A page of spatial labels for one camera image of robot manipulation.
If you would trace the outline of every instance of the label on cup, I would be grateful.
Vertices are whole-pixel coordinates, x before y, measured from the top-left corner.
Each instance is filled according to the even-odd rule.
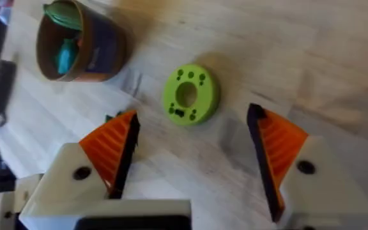
[[[92,51],[85,71],[89,73],[110,73],[117,58],[118,37],[114,25],[101,15],[87,11],[92,25]]]

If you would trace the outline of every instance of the orange ridged pad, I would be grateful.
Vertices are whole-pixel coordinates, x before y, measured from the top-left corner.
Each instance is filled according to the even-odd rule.
[[[114,188],[130,122],[136,114],[136,111],[124,112],[79,141],[108,191]]]
[[[258,120],[258,127],[274,187],[277,189],[279,206],[283,210],[284,201],[279,187],[308,134],[276,113],[264,111],[266,117]]]

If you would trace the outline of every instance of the wooden table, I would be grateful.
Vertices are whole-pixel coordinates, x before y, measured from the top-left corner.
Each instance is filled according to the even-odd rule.
[[[134,53],[106,82],[49,82],[35,58],[43,1],[15,0],[3,58],[19,68],[0,150],[18,176],[44,172],[63,143],[134,108],[142,129],[126,198],[190,198],[194,229],[273,229],[245,124],[254,102],[324,135],[368,195],[368,1],[82,2],[130,28]],[[160,102],[185,63],[222,88],[216,115],[190,128]]]

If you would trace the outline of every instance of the black strip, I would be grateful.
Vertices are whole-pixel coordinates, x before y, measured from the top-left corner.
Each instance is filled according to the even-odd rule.
[[[276,222],[282,215],[282,210],[279,205],[279,200],[276,195],[276,188],[273,183],[273,178],[270,173],[268,160],[266,157],[265,149],[263,147],[261,133],[258,127],[258,120],[266,117],[265,110],[254,103],[249,105],[247,124],[252,140],[255,144],[256,157],[259,162],[259,168],[261,170],[261,177],[263,187],[265,189],[265,195],[268,200],[269,211],[271,213],[272,221]]]
[[[76,223],[75,230],[191,230],[191,219],[183,215],[149,217],[85,217]]]
[[[130,121],[130,129],[127,133],[125,148],[121,155],[119,169],[114,180],[113,191],[109,194],[109,199],[120,199],[125,187],[126,178],[130,164],[132,163],[132,156],[137,145],[137,138],[139,137],[140,123],[137,119],[137,114],[134,114]]]

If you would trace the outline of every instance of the green object in cup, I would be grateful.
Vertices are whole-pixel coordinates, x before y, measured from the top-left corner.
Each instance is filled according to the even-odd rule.
[[[52,4],[45,4],[43,9],[45,14],[56,24],[69,29],[82,30],[81,16],[76,6],[53,2]]]

